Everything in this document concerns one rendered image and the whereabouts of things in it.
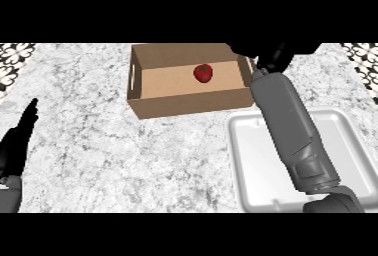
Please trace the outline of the white plastic tray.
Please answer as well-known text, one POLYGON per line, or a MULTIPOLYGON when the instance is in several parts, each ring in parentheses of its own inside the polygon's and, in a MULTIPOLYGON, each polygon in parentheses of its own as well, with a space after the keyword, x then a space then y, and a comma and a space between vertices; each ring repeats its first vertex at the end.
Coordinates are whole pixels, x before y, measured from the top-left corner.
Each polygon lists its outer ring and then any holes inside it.
MULTIPOLYGON (((374 157, 347 113, 335 107, 309 109, 341 184, 368 213, 378 213, 378 158, 374 157)), ((297 191, 260 111, 233 113, 226 136, 239 208, 248 213, 298 213, 323 198, 297 191)))

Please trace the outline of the brown cardboard box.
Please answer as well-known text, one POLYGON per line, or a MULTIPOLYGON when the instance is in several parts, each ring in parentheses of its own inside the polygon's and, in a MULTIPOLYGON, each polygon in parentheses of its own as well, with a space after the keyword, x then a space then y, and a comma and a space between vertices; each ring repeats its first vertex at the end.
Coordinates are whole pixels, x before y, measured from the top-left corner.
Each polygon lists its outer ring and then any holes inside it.
POLYGON ((252 69, 224 43, 134 44, 130 53, 127 103, 139 119, 251 107, 252 69), (193 76, 208 64, 213 78, 193 76))

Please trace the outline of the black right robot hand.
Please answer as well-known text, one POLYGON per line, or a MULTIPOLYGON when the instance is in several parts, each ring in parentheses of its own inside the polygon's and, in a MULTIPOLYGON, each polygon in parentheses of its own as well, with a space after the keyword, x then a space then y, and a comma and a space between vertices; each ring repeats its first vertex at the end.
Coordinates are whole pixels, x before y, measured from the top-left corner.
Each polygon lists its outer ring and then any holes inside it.
POLYGON ((283 72, 295 55, 310 55, 320 44, 307 42, 289 43, 247 43, 227 42, 235 54, 257 59, 255 67, 269 73, 283 72))

